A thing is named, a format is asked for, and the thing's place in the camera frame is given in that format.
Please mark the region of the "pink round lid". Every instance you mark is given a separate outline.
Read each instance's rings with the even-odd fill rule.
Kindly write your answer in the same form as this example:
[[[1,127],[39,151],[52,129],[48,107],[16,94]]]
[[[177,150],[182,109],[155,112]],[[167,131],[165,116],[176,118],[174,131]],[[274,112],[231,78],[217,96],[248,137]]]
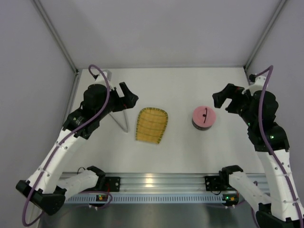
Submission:
[[[216,121],[215,111],[208,106],[199,106],[194,109],[192,119],[195,121]]]

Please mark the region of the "green bamboo tray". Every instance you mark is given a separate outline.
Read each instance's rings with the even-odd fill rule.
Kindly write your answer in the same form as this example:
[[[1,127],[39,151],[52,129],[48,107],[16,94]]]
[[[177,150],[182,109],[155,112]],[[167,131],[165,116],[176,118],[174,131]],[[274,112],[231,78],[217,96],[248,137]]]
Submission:
[[[168,121],[168,113],[163,109],[155,107],[143,108],[137,116],[135,140],[160,144]]]

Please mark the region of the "steel lunch box bowl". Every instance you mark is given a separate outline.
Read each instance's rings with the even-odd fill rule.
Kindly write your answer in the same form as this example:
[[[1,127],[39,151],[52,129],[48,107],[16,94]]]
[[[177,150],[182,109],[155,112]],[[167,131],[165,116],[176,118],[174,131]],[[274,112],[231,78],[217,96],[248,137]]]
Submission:
[[[197,130],[200,130],[200,131],[206,131],[208,129],[210,129],[213,124],[214,124],[214,121],[195,121],[194,119],[191,120],[192,122],[192,125],[197,129]]]

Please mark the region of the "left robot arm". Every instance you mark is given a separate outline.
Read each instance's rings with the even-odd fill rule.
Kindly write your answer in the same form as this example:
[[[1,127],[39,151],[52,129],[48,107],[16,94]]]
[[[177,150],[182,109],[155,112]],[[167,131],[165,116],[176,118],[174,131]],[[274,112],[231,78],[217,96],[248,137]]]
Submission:
[[[83,191],[102,191],[105,172],[90,166],[80,174],[60,180],[75,152],[100,126],[100,121],[111,112],[134,108],[139,97],[126,83],[117,90],[102,84],[92,84],[84,92],[80,106],[71,112],[62,126],[53,148],[38,169],[27,180],[20,180],[16,189],[48,215],[56,214],[70,197]]]

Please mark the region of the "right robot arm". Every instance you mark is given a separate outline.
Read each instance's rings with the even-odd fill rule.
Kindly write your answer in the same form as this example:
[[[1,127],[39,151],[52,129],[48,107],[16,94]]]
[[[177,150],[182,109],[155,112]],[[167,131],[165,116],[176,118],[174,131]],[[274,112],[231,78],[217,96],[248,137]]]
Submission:
[[[261,228],[302,228],[304,208],[292,177],[288,138],[275,122],[278,102],[274,94],[266,91],[260,104],[262,94],[261,89],[251,94],[243,87],[227,84],[212,97],[216,108],[231,99],[226,111],[238,114],[247,124],[247,134],[261,160],[270,194],[264,194],[237,165],[219,171],[221,185],[242,195]]]

